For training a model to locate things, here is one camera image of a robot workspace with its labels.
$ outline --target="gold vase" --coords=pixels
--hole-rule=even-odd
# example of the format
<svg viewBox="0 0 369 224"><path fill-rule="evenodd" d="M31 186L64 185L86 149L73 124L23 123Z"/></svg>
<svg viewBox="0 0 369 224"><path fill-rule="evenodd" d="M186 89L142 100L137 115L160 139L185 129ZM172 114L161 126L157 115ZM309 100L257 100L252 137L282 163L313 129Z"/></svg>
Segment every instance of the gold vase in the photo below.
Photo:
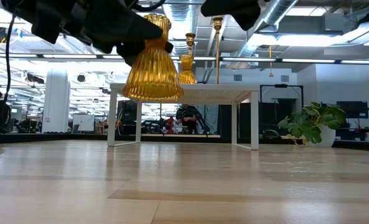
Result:
<svg viewBox="0 0 369 224"><path fill-rule="evenodd" d="M133 63L123 94L138 100L177 100L183 95L177 71L165 51L171 23L166 16L146 15L145 19L163 30L160 38L145 40L145 49Z"/></svg>
<svg viewBox="0 0 369 224"><path fill-rule="evenodd" d="M192 72L192 62L194 61L193 55L180 55L180 64L182 67L179 73L180 84L197 84L197 79Z"/></svg>

